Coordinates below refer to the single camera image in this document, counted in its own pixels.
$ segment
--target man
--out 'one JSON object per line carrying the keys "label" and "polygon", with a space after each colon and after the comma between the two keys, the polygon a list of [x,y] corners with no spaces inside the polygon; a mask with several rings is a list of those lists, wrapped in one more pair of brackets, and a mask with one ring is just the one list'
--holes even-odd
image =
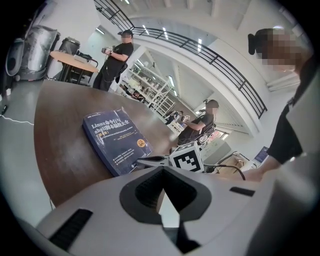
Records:
{"label": "man", "polygon": [[112,51],[106,48],[103,49],[103,53],[108,55],[108,59],[93,82],[93,88],[95,89],[108,91],[113,80],[119,75],[134,51],[132,31],[125,30],[119,34],[121,35],[121,44],[112,49]]}
{"label": "man", "polygon": [[[283,29],[261,29],[255,35],[248,35],[248,43],[251,55],[256,52],[262,61],[272,65],[274,69],[282,72],[294,71],[300,77],[300,85],[294,97],[279,117],[271,146],[267,151],[269,157],[259,168],[244,172],[246,180],[258,182],[265,172],[277,169],[302,153],[298,138],[286,116],[308,87],[315,74],[317,62],[311,52],[297,46],[297,42]],[[238,176],[232,175],[228,178],[238,179]]]}
{"label": "man", "polygon": [[183,111],[180,111],[180,114],[178,111],[173,111],[169,116],[168,116],[168,120],[165,123],[165,125],[170,125],[173,121],[177,121],[181,116],[184,115]]}
{"label": "man", "polygon": [[199,116],[191,122],[186,122],[187,127],[178,137],[178,146],[194,141],[202,131],[214,125],[215,115],[218,111],[219,104],[216,100],[211,99],[205,104],[205,114]]}

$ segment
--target book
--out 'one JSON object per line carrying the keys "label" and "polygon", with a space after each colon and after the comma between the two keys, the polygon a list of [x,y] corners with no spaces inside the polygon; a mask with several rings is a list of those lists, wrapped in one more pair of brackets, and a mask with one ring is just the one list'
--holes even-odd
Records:
{"label": "book", "polygon": [[124,109],[92,113],[83,118],[82,127],[105,166],[113,176],[130,173],[138,158],[152,148]]}

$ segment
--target wooden table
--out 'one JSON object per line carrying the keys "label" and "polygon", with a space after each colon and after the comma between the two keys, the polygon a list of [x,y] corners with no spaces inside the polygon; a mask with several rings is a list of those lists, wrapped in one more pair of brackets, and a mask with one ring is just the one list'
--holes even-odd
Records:
{"label": "wooden table", "polygon": [[86,187],[112,178],[82,128],[84,116],[124,107],[150,142],[168,154],[177,136],[146,105],[114,93],[45,80],[36,104],[34,148],[43,184],[55,206]]}
{"label": "wooden table", "polygon": [[59,77],[59,81],[61,81],[61,82],[65,82],[67,80],[67,78],[70,75],[70,71],[71,71],[72,67],[76,67],[76,68],[81,69],[81,72],[79,74],[79,78],[76,81],[77,84],[80,84],[81,77],[82,77],[84,71],[89,71],[92,73],[98,72],[98,69],[95,66],[91,65],[88,62],[81,62],[81,61],[75,59],[75,57],[71,54],[55,50],[55,51],[50,52],[50,56],[52,58],[54,58],[55,60],[64,63],[60,77]]}

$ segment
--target black slot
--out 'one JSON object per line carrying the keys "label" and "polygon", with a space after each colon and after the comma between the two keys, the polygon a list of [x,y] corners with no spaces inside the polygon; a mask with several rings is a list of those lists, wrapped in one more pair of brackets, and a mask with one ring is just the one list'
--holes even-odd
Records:
{"label": "black slot", "polygon": [[255,194],[254,190],[237,187],[237,186],[233,186],[232,188],[230,188],[230,191],[244,195],[244,196],[248,196],[248,197],[252,197]]}
{"label": "black slot", "polygon": [[78,209],[49,239],[67,251],[90,219],[92,211]]}

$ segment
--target white column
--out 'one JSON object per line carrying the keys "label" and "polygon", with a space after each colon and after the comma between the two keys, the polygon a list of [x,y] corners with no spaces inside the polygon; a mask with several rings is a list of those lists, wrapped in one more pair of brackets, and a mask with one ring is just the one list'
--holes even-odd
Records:
{"label": "white column", "polygon": [[[122,77],[126,76],[128,74],[128,70],[131,69],[131,67],[134,65],[134,63],[137,61],[137,59],[139,59],[146,51],[147,49],[144,46],[139,46],[138,49],[136,49],[132,55],[130,56],[130,58],[127,60],[127,65],[128,68],[123,71],[123,73],[121,74],[120,80],[119,80],[119,84],[122,81]],[[116,81],[114,80],[110,86],[109,92],[112,91],[116,91],[118,87],[118,84],[116,83]]]}

